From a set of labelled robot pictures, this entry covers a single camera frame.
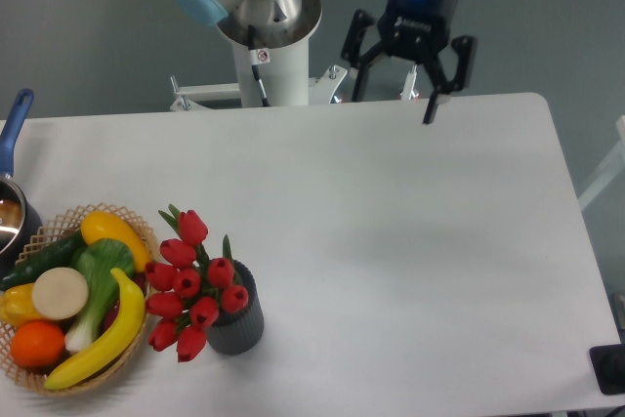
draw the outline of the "gray floor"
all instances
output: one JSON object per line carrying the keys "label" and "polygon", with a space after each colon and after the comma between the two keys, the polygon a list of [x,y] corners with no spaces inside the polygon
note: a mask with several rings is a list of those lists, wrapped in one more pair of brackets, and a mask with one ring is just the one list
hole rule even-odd
{"label": "gray floor", "polygon": [[[386,0],[322,0],[311,74],[339,61],[352,14]],[[479,39],[470,95],[543,95],[578,191],[625,114],[625,0],[460,0],[452,34]],[[451,56],[445,57],[448,66]],[[376,65],[368,100],[397,96],[405,63]],[[0,0],[0,118],[16,91],[31,116],[165,112],[181,85],[235,81],[229,46],[172,0]],[[429,85],[420,81],[427,93]],[[625,290],[625,176],[585,212],[607,294]]]}

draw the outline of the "orange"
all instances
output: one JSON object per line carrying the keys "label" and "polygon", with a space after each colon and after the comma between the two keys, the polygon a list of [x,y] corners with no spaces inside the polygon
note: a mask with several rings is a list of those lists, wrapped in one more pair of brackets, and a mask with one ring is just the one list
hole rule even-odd
{"label": "orange", "polygon": [[52,365],[65,350],[65,336],[53,322],[31,321],[20,327],[11,341],[13,361],[22,368]]}

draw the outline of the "blue joint cap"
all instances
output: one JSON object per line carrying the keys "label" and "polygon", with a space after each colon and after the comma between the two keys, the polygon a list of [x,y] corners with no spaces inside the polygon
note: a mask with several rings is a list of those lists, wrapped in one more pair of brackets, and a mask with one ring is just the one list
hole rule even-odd
{"label": "blue joint cap", "polygon": [[217,0],[175,0],[194,20],[212,26],[228,16]]}

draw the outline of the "woven basket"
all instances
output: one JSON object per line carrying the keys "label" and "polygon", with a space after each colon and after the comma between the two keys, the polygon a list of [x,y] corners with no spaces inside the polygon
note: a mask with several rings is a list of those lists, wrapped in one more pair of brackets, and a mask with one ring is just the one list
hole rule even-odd
{"label": "woven basket", "polygon": [[[158,243],[154,236],[154,232],[143,218],[128,210],[126,207],[100,204],[97,206],[88,205],[86,207],[77,207],[76,209],[68,210],[64,215],[58,215],[53,221],[48,221],[44,227],[39,229],[37,234],[30,238],[30,244],[24,247],[20,257],[18,258],[18,262],[23,261],[32,253],[39,251],[53,241],[63,238],[76,231],[80,228],[80,222],[82,219],[84,219],[90,212],[96,210],[110,212],[126,221],[144,241],[151,258],[158,259]],[[69,396],[93,390],[126,364],[143,339],[146,331],[146,323],[147,314],[144,318],[144,323],[141,326],[139,334],[135,337],[135,340],[130,344],[130,346],[128,346],[124,353],[117,358],[117,360],[108,366],[104,372],[70,388],[60,391],[48,391],[43,387],[46,375],[36,374],[32,371],[25,370],[18,367],[13,362],[9,349],[16,328],[10,324],[0,321],[0,368],[5,370],[7,376],[14,380],[16,385],[28,388],[29,390],[35,391],[43,396]]]}

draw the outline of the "cable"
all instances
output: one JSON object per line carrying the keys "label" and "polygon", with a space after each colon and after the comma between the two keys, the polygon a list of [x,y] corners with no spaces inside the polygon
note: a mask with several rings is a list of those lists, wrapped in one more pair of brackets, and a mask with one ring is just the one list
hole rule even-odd
{"label": "cable", "polygon": [[[247,48],[250,51],[254,51],[254,36],[256,35],[256,28],[251,24],[247,27]],[[252,64],[252,74],[254,75],[254,80],[258,84],[258,89],[261,92],[261,102],[263,103],[263,107],[270,107],[270,101],[267,98],[267,91],[265,90],[265,85],[263,84],[263,79],[261,78],[261,72],[257,63]]]}
{"label": "cable", "polygon": [[616,407],[611,412],[607,413],[605,417],[615,417],[620,414],[623,410],[625,410],[625,405],[621,405],[620,407]]}

